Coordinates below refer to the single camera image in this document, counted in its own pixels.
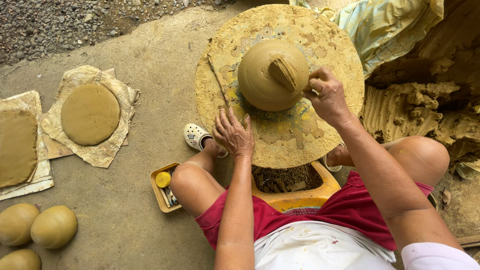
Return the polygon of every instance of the left hand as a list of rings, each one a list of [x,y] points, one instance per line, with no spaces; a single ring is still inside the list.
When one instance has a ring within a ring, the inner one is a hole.
[[[213,134],[225,144],[235,160],[240,157],[251,159],[253,156],[255,139],[249,114],[245,115],[244,124],[245,127],[237,120],[232,107],[228,110],[228,117],[223,108],[220,110],[220,115],[217,113],[215,117]]]

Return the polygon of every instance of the person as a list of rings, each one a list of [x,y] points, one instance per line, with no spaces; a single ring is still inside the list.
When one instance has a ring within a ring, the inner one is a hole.
[[[212,177],[225,150],[203,128],[185,127],[201,152],[178,165],[170,187],[216,249],[215,269],[386,270],[394,269],[398,248],[407,270],[480,270],[426,198],[448,167],[442,144],[411,136],[380,145],[348,110],[342,83],[326,68],[310,74],[304,97],[343,139],[325,165],[358,170],[315,215],[285,215],[252,196],[249,115],[244,126],[232,108],[216,115],[214,136],[234,160],[228,190]]]

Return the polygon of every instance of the burlap sack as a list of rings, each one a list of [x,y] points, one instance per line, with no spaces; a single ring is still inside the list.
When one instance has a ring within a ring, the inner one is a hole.
[[[60,112],[63,102],[75,88],[85,84],[97,84],[108,88],[117,97],[121,111],[117,129],[110,138],[94,146],[82,146],[73,142],[61,127]],[[139,95],[140,90],[132,89],[92,66],[72,69],[63,74],[55,101],[41,126],[45,133],[70,148],[84,161],[95,167],[108,168],[127,136],[130,120],[135,114],[133,105]]]

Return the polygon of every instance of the plastic container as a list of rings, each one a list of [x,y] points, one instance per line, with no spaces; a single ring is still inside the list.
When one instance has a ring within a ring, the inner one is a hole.
[[[163,188],[160,188],[156,185],[155,177],[159,172],[168,171],[171,168],[175,168],[179,164],[180,164],[179,162],[174,162],[174,163],[169,164],[169,165],[167,165],[163,168],[160,168],[156,171],[153,171],[152,174],[150,175],[150,182],[152,183],[153,192],[155,193],[155,197],[156,197],[156,200],[158,202],[158,206],[160,206],[160,210],[162,210],[162,212],[164,212],[164,213],[168,213],[168,212],[171,212],[173,210],[177,210],[177,209],[181,208],[181,205],[177,204],[177,205],[174,205],[174,206],[170,207],[170,205],[168,205],[166,203],[167,195],[165,195],[165,191],[163,190]]]

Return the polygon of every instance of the clay pot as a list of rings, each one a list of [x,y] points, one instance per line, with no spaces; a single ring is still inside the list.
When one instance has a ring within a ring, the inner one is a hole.
[[[0,213],[0,243],[21,245],[30,241],[30,229],[40,211],[28,203],[12,205]]]
[[[15,250],[0,259],[0,269],[40,270],[42,261],[35,251],[30,249]]]
[[[303,52],[281,40],[266,40],[243,56],[238,80],[240,91],[252,105],[267,111],[285,110],[301,98],[309,69]]]
[[[44,248],[58,248],[68,243],[77,231],[75,214],[64,205],[50,207],[33,222],[31,236]]]

